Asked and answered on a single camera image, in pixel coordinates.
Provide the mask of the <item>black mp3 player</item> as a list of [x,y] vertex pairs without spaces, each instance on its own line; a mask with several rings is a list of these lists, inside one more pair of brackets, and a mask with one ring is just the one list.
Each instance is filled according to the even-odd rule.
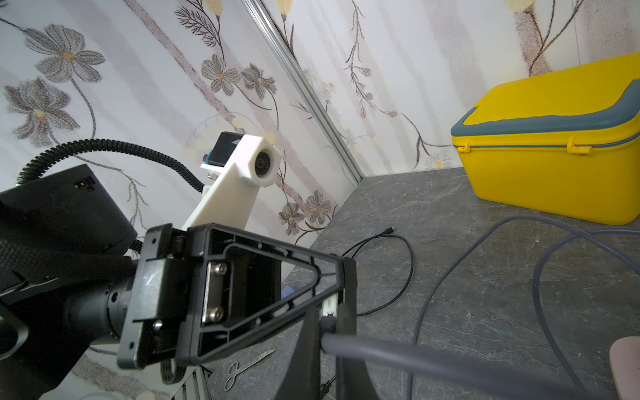
[[339,307],[339,295],[334,293],[331,296],[325,298],[321,307],[321,315],[323,317],[336,317]]

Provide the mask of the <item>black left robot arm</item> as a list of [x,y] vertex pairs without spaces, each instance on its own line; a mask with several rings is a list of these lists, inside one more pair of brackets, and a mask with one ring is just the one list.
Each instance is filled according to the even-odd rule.
[[[176,171],[203,196],[182,228],[138,241],[82,153],[133,155]],[[279,153],[223,133],[204,185],[179,161],[133,143],[85,139],[41,153],[1,195],[1,396],[53,390],[88,347],[116,343],[122,369],[159,364],[165,383],[296,322],[303,331],[278,396],[318,395],[324,333],[355,331],[355,263],[246,231]]]

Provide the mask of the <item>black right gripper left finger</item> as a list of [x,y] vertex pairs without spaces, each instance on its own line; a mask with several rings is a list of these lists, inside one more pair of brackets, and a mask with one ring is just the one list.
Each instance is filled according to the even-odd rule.
[[276,400],[319,399],[320,392],[319,311],[306,312],[288,370],[275,395]]

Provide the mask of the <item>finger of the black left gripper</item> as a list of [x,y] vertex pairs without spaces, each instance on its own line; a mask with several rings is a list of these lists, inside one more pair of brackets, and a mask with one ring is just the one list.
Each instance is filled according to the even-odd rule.
[[188,311],[175,360],[200,365],[261,343],[336,295],[344,301],[351,258],[320,253],[219,224],[186,231]]

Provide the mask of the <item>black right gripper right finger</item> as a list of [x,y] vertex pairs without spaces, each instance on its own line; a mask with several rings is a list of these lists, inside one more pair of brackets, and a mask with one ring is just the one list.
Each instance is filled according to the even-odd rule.
[[[338,308],[337,334],[355,337],[356,315],[343,303]],[[364,361],[336,356],[337,399],[378,399]]]

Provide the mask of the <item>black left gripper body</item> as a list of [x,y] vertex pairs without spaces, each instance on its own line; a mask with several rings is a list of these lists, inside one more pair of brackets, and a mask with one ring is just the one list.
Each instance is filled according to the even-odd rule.
[[183,231],[169,223],[147,231],[120,338],[120,368],[143,369],[170,358],[179,366],[210,361],[199,321],[209,229]]

